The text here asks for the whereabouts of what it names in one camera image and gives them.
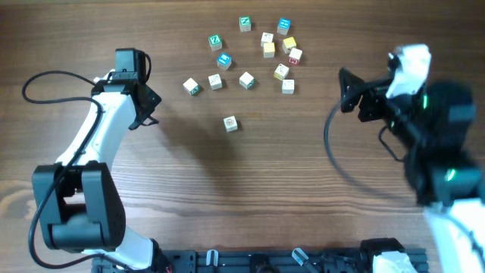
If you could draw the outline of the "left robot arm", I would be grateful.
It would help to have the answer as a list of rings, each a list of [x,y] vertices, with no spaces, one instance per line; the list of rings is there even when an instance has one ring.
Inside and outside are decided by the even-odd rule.
[[[151,71],[116,68],[92,82],[90,110],[70,147],[33,172],[36,212],[28,247],[32,260],[63,269],[89,259],[127,272],[157,272],[163,258],[153,239],[126,224],[111,176],[121,140],[151,118],[161,98],[147,86]]]

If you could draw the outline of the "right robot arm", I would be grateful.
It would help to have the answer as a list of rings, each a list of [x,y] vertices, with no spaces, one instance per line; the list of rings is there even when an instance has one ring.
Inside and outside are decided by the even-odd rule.
[[[444,272],[484,270],[484,172],[465,150],[476,115],[470,88],[439,80],[388,97],[397,75],[366,82],[339,71],[343,113],[359,108],[362,122],[383,120],[407,148],[405,178],[433,234]]]

